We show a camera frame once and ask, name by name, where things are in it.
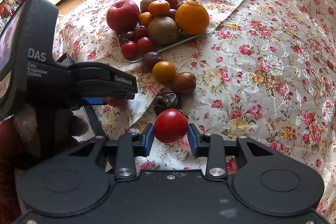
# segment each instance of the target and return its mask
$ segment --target dried black fruit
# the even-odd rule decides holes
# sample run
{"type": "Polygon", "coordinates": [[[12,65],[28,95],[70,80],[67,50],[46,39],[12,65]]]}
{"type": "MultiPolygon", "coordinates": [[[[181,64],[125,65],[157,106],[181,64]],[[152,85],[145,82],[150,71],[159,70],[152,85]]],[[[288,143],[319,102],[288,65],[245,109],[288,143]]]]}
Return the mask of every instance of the dried black fruit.
{"type": "Polygon", "coordinates": [[[153,109],[157,116],[167,109],[180,109],[181,106],[181,97],[174,92],[163,92],[153,100],[153,109]]]}

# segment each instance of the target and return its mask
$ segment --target device screen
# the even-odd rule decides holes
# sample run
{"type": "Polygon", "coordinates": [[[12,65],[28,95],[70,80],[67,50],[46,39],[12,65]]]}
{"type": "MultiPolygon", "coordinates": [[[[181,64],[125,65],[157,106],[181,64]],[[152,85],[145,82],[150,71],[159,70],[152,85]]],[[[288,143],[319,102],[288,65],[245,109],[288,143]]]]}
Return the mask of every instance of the device screen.
{"type": "Polygon", "coordinates": [[[8,22],[6,28],[3,30],[0,37],[0,71],[8,63],[11,55],[11,47],[13,43],[13,37],[17,26],[22,6],[16,11],[11,20],[8,22]]]}

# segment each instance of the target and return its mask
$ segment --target black robotic gripper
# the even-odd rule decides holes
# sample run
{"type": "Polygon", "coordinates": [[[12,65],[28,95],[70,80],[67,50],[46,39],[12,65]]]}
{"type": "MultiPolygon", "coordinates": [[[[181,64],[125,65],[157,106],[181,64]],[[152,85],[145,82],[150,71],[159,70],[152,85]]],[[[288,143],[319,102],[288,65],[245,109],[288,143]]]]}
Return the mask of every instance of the black robotic gripper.
{"type": "Polygon", "coordinates": [[[322,224],[316,206],[324,184],[312,168],[246,136],[223,141],[189,125],[201,170],[143,170],[134,157],[149,155],[149,124],[118,141],[96,136],[32,169],[17,191],[29,208],[15,223],[322,224]],[[225,157],[238,172],[228,174],[225,157]],[[113,168],[105,172],[107,159],[113,168]]]}

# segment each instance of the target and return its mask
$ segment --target fruit tray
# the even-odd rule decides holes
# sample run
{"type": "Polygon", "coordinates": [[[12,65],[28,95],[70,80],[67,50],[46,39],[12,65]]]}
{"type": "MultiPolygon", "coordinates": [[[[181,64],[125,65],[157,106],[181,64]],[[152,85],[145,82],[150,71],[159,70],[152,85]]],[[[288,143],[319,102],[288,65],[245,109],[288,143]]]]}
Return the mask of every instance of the fruit tray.
{"type": "MultiPolygon", "coordinates": [[[[205,33],[206,32],[198,34],[198,35],[189,36],[186,33],[180,31],[179,39],[182,39],[181,41],[178,41],[178,42],[173,43],[173,44],[156,45],[154,51],[155,52],[163,52],[163,51],[168,50],[168,49],[170,49],[172,47],[175,47],[175,46],[180,45],[180,44],[182,44],[184,42],[187,42],[187,41],[189,41],[189,40],[191,40],[193,38],[200,37],[201,35],[204,35],[205,33]]],[[[118,44],[119,44],[119,48],[121,48],[121,45],[122,45],[121,41],[118,40],[118,44]]],[[[137,63],[137,62],[140,62],[142,60],[142,55],[141,54],[138,54],[132,60],[126,59],[123,55],[121,55],[121,56],[128,63],[137,63]]]]}

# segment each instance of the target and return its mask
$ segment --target bed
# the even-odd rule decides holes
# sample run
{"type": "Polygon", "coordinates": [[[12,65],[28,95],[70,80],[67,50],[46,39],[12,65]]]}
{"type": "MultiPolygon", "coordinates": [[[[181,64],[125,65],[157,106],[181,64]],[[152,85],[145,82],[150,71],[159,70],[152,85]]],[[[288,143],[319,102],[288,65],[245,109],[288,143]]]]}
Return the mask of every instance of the bed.
{"type": "MultiPolygon", "coordinates": [[[[105,21],[117,1],[87,0],[73,10],[58,24],[53,49],[137,78],[127,109],[95,107],[110,139],[154,122],[152,99],[166,90],[141,73],[140,63],[123,61],[105,21]]],[[[317,211],[336,223],[336,0],[199,1],[210,15],[207,34],[163,53],[179,72],[197,77],[194,95],[183,98],[189,122],[228,140],[248,135],[317,170],[325,182],[317,211]]],[[[136,163],[138,170],[204,170],[206,159],[191,155],[185,137],[169,145],[155,140],[150,156],[136,163]]],[[[236,171],[232,158],[227,166],[236,171]]]]}

